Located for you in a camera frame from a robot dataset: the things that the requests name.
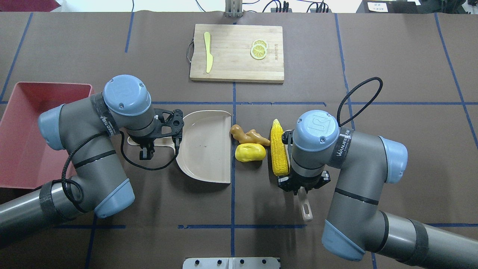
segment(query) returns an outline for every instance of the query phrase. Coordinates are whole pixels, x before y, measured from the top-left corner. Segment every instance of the white label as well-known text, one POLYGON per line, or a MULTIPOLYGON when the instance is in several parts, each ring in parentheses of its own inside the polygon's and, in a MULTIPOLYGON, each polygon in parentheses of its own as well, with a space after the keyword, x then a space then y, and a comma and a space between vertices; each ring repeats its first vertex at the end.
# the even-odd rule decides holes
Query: white label
POLYGON ((375 12, 388 12, 387 3, 372 3, 367 2, 370 11, 375 12))

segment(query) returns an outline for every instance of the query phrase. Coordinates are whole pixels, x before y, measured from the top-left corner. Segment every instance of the gray table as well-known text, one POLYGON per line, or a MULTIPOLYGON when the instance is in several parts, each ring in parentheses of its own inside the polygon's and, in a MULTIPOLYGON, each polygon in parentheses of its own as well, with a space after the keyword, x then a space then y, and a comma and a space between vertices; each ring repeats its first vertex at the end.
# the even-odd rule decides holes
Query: gray table
MULTIPOLYGON (((90 83, 98 92, 111 77, 132 74, 155 107, 225 110, 244 130, 267 136, 275 118, 292 129, 308 110, 335 115, 346 87, 378 76, 382 94, 354 127, 409 152, 403 179, 385 186, 380 209, 478 239, 478 56, 465 54, 478 41, 477 23, 476 16, 444 14, 248 12, 234 20, 222 12, 0 12, 0 112, 18 81, 90 83), (185 49, 194 25, 234 22, 283 26, 283 85, 189 80, 185 49)), ((354 94, 352 111, 375 90, 370 84, 354 94)), ((117 150, 119 141, 113 138, 117 150)), ((172 156, 161 152, 148 165, 172 156)), ((273 256, 282 268, 408 268, 370 253, 354 263, 323 248, 336 169, 334 183, 310 192, 314 220, 305 225, 297 198, 276 186, 270 154, 236 162, 229 185, 191 179, 175 163, 155 172, 123 165, 136 194, 132 206, 107 219, 86 214, 1 249, 0 267, 181 268, 187 257, 273 256)), ((0 193, 1 202, 12 198, 11 190, 0 193)))

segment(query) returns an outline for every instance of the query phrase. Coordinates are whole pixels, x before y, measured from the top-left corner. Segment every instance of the white pan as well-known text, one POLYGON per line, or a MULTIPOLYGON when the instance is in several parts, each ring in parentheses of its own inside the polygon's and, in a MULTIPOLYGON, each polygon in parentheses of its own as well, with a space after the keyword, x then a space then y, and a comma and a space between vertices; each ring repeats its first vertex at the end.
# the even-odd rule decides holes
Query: white pan
MULTIPOLYGON (((176 162, 188 176, 206 182, 231 183, 231 114, 201 110, 184 118, 183 140, 176 162)), ((138 146, 128 137, 128 144, 138 146)), ((170 147, 170 137, 158 138, 155 146, 170 147)))

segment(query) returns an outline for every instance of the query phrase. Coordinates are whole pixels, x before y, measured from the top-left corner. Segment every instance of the blue joint cap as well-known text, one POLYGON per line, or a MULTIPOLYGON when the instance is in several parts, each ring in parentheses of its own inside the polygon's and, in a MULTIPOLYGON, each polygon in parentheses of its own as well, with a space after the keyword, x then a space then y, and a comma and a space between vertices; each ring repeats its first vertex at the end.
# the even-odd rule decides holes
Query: blue joint cap
POLYGON ((311 110, 297 120, 293 143, 303 151, 321 151, 335 143, 339 130, 332 115, 322 110, 311 110))
POLYGON ((379 137, 385 147, 387 156, 387 180, 385 180, 385 183, 395 184, 400 181, 407 168, 407 148, 402 143, 379 137))
POLYGON ((38 117, 38 128, 46 143, 54 150, 65 149, 60 138, 60 112, 65 104, 43 112, 38 117))
POLYGON ((98 218, 106 218, 127 208, 134 202, 133 187, 126 179, 95 208, 98 218))
POLYGON ((113 112, 138 116, 151 106, 151 95, 144 83, 132 75, 119 75, 106 83, 103 99, 113 112))
POLYGON ((335 228, 328 220, 322 234, 322 244, 333 254, 351 261, 361 261, 365 250, 352 242, 347 236, 335 228))

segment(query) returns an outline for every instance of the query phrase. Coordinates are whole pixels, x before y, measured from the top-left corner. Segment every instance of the lime slice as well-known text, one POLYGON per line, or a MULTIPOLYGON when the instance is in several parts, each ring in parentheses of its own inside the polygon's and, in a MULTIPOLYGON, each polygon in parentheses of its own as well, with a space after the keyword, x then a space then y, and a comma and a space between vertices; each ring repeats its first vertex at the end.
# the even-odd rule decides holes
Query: lime slice
POLYGON ((250 49, 250 55, 256 60, 262 60, 267 55, 267 48, 262 44, 255 44, 250 49))
POLYGON ((252 46, 254 47, 254 45, 256 44, 261 44, 261 45, 264 45, 266 47, 266 49, 269 47, 269 45, 267 44, 267 42, 265 40, 262 40, 262 39, 256 39, 254 40, 254 42, 252 42, 252 46))

